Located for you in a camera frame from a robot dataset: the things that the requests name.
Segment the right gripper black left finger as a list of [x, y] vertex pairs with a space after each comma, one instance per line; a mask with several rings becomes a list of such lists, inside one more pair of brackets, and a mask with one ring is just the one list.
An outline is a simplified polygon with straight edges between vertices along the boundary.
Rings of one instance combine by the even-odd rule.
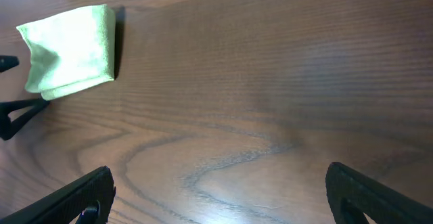
[[110, 169], [101, 166], [1, 220], [3, 224], [108, 222], [116, 195]]

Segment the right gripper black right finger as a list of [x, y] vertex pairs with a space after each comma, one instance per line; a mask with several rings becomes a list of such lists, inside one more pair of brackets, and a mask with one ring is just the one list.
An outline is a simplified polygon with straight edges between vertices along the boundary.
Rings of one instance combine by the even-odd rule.
[[340, 163], [329, 165], [327, 201], [337, 224], [431, 223], [432, 209]]

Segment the green microfiber cloth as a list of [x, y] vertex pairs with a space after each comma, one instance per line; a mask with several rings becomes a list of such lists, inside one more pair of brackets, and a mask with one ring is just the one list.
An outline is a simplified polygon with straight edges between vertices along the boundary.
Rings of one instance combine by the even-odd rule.
[[30, 50], [29, 93], [53, 100], [114, 80], [116, 15], [103, 5], [16, 27]]

